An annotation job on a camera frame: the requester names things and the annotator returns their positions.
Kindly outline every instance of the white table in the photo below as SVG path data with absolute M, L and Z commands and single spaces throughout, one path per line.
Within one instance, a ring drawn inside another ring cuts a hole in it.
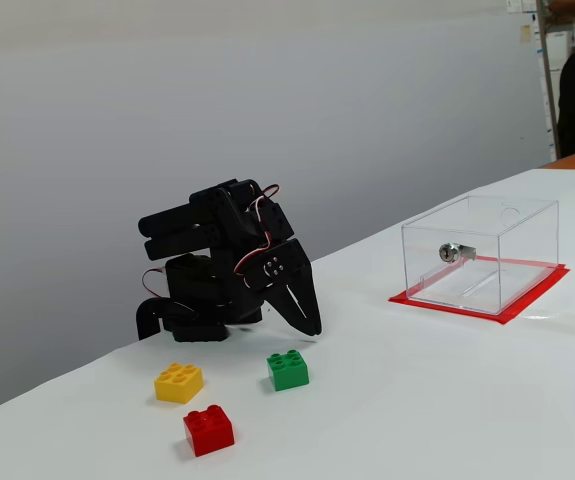
M 571 273 L 508 325 L 388 303 L 394 226 L 314 263 L 315 340 L 265 308 L 223 343 L 157 335 L 0 406 L 0 479 L 575 479 L 575 171 L 478 192 L 561 202 Z M 292 348 L 312 382 L 272 392 L 265 358 Z M 203 368 L 188 405 L 153 396 L 172 361 Z M 213 403 L 236 445 L 196 459 L 182 418 Z

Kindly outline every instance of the transparent box lid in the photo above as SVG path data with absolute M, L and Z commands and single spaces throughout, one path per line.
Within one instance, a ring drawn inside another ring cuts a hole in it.
M 498 315 L 558 267 L 558 202 L 467 196 L 402 236 L 409 299 Z

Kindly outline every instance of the yellow lego brick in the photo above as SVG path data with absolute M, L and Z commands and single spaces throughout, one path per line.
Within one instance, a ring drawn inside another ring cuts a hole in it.
M 187 403 L 203 388 L 203 373 L 193 365 L 174 362 L 154 380 L 154 388 L 158 400 Z

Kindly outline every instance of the red wire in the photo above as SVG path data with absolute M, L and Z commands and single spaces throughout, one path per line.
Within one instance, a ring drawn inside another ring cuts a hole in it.
M 145 287 L 145 290 L 147 290 L 149 293 L 151 293 L 154 297 L 156 298 L 162 298 L 162 296 L 158 295 L 156 292 L 154 292 L 153 290 L 150 290 L 149 287 L 147 285 L 145 285 L 145 276 L 149 273 L 149 272 L 158 272 L 158 273 L 163 273 L 164 269 L 163 268 L 150 268 L 149 270 L 146 270 L 145 273 L 143 273 L 143 276 L 141 277 L 141 282 L 143 283 L 143 287 Z
M 269 190 L 272 190 L 272 189 L 274 191 L 270 195 L 267 195 L 267 192 Z M 258 205 L 260 204 L 261 201 L 263 201 L 267 198 L 273 197 L 278 192 L 280 192 L 280 186 L 278 184 L 270 185 L 269 187 L 265 188 L 263 190 L 263 194 L 260 197 L 258 197 L 256 200 L 254 200 L 252 202 L 252 204 L 249 206 L 249 209 L 251 210 L 252 205 L 254 205 L 254 208 L 256 210 L 256 216 L 258 217 L 258 224 L 259 225 L 262 225 L 263 219 L 260 216 L 260 209 L 258 208 Z M 267 245 L 265 245 L 264 247 L 259 247 L 255 250 L 252 250 L 247 255 L 245 255 L 243 258 L 241 258 L 240 261 L 236 264 L 236 266 L 234 267 L 234 273 L 236 275 L 242 277 L 243 275 L 238 273 L 238 270 L 240 270 L 242 268 L 242 266 L 245 263 L 247 263 L 247 261 L 249 261 L 249 259 L 251 259 L 251 258 L 255 257 L 256 255 L 258 255 L 259 253 L 265 252 L 271 248 L 271 234 L 267 231 L 265 232 L 265 238 L 267 239 Z

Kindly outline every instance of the red lego brick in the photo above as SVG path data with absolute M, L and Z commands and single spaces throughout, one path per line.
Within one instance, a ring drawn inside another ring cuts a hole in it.
M 234 444 L 231 422 L 218 405 L 204 412 L 190 412 L 184 420 L 187 441 L 197 457 Z

